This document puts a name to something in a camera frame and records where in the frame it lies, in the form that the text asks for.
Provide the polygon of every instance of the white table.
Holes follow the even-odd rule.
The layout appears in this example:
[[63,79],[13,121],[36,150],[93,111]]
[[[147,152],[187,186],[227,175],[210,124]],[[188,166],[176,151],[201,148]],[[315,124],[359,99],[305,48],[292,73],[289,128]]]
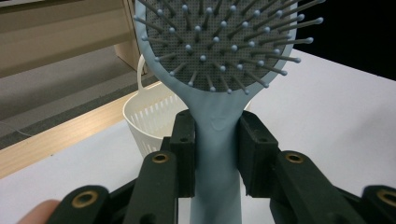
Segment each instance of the white table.
[[[396,82],[298,50],[291,56],[303,61],[287,63],[289,75],[277,77],[250,108],[280,149],[304,153],[335,186],[358,196],[368,185],[396,188]],[[118,121],[2,178],[0,223],[84,185],[117,189],[137,177],[141,162],[126,122]],[[274,222],[268,200],[242,202],[244,224]],[[189,200],[179,209],[179,223],[188,223]]]

